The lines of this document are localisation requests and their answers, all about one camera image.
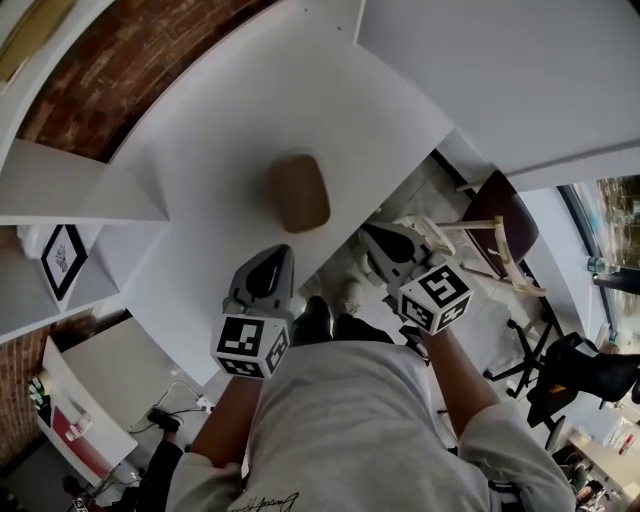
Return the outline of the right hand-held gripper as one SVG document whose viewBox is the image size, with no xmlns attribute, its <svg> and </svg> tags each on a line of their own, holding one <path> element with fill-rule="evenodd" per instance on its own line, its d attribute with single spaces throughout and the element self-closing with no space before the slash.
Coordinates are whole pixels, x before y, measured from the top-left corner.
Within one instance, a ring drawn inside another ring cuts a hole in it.
<svg viewBox="0 0 640 512">
<path fill-rule="evenodd" d="M 436 334 L 465 314 L 473 290 L 452 248 L 439 249 L 419 224 L 368 222 L 359 229 L 359 241 L 363 272 L 386 289 L 385 301 L 402 320 Z"/>
</svg>

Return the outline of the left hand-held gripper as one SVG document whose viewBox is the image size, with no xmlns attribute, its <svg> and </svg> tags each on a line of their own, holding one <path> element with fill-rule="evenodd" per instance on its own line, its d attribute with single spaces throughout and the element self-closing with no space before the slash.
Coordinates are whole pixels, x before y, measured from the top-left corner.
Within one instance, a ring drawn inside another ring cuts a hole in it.
<svg viewBox="0 0 640 512">
<path fill-rule="evenodd" d="M 269 379 L 290 346 L 295 260 L 292 248 L 267 248 L 235 272 L 214 336 L 214 360 L 228 375 Z"/>
</svg>

